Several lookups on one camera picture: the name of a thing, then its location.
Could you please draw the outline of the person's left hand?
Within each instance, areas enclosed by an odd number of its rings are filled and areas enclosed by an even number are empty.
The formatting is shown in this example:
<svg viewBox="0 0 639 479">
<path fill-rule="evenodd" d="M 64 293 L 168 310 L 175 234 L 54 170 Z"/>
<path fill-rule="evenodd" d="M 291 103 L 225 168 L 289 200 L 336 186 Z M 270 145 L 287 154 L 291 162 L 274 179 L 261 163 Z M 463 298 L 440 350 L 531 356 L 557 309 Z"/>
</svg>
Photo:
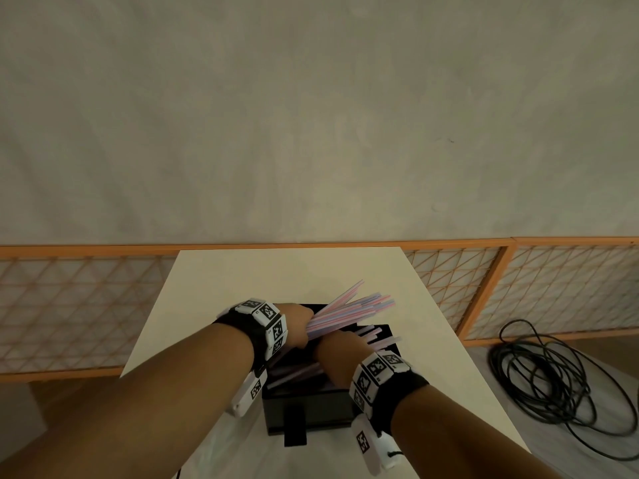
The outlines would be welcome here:
<svg viewBox="0 0 639 479">
<path fill-rule="evenodd" d="M 299 306 L 297 303 L 276 303 L 276 307 L 285 317 L 288 335 L 286 346 L 299 348 Z"/>
</svg>

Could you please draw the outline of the long orange lattice fence panel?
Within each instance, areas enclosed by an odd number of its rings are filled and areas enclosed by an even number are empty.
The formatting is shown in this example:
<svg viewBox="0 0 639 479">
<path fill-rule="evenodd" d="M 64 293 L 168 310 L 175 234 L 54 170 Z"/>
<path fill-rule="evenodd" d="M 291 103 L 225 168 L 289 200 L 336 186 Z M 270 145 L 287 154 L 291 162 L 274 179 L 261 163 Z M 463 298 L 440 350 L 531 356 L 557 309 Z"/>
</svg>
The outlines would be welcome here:
<svg viewBox="0 0 639 479">
<path fill-rule="evenodd" d="M 462 257 L 470 290 L 460 297 L 452 328 L 465 336 L 483 281 L 497 275 L 514 239 L 341 242 L 321 244 L 140 244 L 0 246 L 0 384 L 114 376 L 125 364 L 178 254 L 187 250 L 397 247 L 417 257 Z"/>
</svg>

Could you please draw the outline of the person's right forearm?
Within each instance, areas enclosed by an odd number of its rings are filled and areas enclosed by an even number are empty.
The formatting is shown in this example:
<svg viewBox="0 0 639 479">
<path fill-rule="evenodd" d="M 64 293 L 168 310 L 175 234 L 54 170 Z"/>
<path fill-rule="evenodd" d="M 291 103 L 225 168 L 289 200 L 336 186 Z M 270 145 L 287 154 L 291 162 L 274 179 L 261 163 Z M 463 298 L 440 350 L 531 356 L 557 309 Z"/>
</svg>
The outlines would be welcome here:
<svg viewBox="0 0 639 479">
<path fill-rule="evenodd" d="M 404 398 L 390 429 L 420 479 L 562 479 L 433 386 Z"/>
</svg>

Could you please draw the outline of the white wrist marker band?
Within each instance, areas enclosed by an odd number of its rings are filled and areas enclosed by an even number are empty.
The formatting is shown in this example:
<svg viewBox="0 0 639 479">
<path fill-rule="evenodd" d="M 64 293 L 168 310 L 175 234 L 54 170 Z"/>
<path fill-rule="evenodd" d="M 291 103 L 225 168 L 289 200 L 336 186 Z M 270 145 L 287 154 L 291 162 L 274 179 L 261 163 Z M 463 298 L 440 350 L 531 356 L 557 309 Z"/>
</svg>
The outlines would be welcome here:
<svg viewBox="0 0 639 479">
<path fill-rule="evenodd" d="M 403 399 L 428 385 L 392 351 L 373 352 L 356 367 L 349 387 L 356 407 L 350 429 L 372 476 L 392 469 L 403 457 L 392 435 L 392 418 Z"/>
<path fill-rule="evenodd" d="M 251 298 L 228 308 L 215 322 L 241 331 L 251 341 L 254 358 L 251 371 L 235 393 L 227 413 L 243 417 L 267 381 L 267 364 L 286 344 L 286 316 L 273 304 Z"/>
</svg>

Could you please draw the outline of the pile of straws in box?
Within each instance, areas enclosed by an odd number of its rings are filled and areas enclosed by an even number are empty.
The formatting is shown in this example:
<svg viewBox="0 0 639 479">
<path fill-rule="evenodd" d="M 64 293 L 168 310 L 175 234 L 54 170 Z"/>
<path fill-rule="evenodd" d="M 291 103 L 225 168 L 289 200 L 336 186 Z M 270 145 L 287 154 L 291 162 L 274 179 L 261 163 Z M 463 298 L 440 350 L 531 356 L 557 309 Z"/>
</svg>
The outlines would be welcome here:
<svg viewBox="0 0 639 479">
<path fill-rule="evenodd" d="M 345 331 L 352 332 L 364 339 L 375 351 L 394 351 L 399 354 L 397 344 L 401 336 L 395 336 L 387 324 L 350 325 Z M 275 390 L 292 383 L 299 383 L 324 375 L 324 370 L 315 362 L 302 361 L 298 365 L 273 367 L 268 374 L 267 390 Z"/>
</svg>

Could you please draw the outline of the short orange lattice fence panel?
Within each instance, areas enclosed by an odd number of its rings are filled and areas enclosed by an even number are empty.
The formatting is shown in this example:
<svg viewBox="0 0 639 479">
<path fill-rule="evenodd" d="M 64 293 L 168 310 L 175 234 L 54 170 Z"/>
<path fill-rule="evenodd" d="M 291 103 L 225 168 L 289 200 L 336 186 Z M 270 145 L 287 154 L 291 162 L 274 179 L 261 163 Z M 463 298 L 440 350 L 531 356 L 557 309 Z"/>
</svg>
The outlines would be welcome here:
<svg viewBox="0 0 639 479">
<path fill-rule="evenodd" d="M 499 249 L 456 328 L 466 346 L 539 333 L 639 335 L 639 236 L 513 238 Z"/>
</svg>

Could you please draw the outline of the white right wrist marker band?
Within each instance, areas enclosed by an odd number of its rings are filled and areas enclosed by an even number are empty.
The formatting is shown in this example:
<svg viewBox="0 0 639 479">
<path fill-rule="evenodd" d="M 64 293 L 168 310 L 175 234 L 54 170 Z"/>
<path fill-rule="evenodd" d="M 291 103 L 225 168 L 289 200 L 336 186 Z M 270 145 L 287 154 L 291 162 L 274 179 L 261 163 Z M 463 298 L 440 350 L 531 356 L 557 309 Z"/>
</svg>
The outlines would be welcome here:
<svg viewBox="0 0 639 479">
<path fill-rule="evenodd" d="M 403 399 L 428 385 L 392 351 L 373 352 L 356 367 L 349 387 L 356 407 L 350 429 L 372 476 L 392 469 L 403 457 L 392 435 L 392 418 Z"/>
</svg>

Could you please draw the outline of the white left wrist marker band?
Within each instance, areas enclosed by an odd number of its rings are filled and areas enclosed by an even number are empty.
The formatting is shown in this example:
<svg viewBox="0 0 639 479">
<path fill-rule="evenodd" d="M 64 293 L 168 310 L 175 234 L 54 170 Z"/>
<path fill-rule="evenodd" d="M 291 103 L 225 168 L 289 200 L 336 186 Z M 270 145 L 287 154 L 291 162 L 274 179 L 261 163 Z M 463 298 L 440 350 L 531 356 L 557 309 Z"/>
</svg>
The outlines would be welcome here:
<svg viewBox="0 0 639 479">
<path fill-rule="evenodd" d="M 251 371 L 235 393 L 227 413 L 243 417 L 267 381 L 267 364 L 286 344 L 286 316 L 273 304 L 251 298 L 228 308 L 215 322 L 241 331 L 251 341 L 254 358 Z"/>
</svg>

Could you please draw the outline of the black storage box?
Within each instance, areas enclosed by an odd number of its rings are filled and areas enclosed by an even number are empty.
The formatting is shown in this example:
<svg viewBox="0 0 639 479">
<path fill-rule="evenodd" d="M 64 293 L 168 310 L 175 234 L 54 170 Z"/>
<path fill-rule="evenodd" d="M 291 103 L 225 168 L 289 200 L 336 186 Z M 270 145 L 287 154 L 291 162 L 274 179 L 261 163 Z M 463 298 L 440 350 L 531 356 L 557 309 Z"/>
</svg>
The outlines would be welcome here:
<svg viewBox="0 0 639 479">
<path fill-rule="evenodd" d="M 306 306 L 316 312 L 325 305 Z M 279 352 L 268 365 L 268 374 L 273 367 L 315 362 L 314 351 L 320 338 L 309 340 L 304 349 Z M 285 447 L 304 446 L 308 433 L 347 428 L 355 418 L 356 407 L 348 392 L 335 387 L 325 373 L 275 390 L 267 390 L 265 383 L 261 398 L 267 434 L 282 436 Z"/>
</svg>

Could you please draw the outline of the person's left forearm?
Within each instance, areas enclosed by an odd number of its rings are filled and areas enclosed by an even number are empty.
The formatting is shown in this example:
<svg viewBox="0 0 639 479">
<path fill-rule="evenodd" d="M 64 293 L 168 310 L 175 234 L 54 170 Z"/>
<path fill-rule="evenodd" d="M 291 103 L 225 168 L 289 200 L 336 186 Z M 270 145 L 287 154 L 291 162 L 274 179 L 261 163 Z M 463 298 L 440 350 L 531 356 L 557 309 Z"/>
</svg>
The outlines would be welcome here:
<svg viewBox="0 0 639 479">
<path fill-rule="evenodd" d="M 172 479 L 254 361 L 246 334 L 211 324 L 144 362 L 0 464 L 0 479 Z"/>
</svg>

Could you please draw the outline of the bundle of pink blue straws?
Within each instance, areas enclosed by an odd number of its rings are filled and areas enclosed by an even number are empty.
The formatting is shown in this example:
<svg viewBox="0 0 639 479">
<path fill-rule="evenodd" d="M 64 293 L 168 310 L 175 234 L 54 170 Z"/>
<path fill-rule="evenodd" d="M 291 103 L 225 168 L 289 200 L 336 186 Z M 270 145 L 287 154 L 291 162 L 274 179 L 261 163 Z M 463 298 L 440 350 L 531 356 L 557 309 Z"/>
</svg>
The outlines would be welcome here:
<svg viewBox="0 0 639 479">
<path fill-rule="evenodd" d="M 395 300 L 390 295 L 383 295 L 379 292 L 357 297 L 358 291 L 364 283 L 364 280 L 357 281 L 329 304 L 314 312 L 314 316 L 306 328 L 309 340 L 357 324 L 395 305 Z"/>
</svg>

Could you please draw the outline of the person's right hand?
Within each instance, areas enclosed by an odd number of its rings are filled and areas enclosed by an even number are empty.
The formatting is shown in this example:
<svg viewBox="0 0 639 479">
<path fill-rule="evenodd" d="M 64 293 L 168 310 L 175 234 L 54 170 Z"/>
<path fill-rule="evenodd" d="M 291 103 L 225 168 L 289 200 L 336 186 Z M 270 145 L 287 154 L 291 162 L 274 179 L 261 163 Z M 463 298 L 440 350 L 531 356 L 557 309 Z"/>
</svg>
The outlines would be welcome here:
<svg viewBox="0 0 639 479">
<path fill-rule="evenodd" d="M 337 330 L 320 338 L 314 359 L 335 387 L 348 390 L 357 366 L 373 352 L 362 337 Z"/>
</svg>

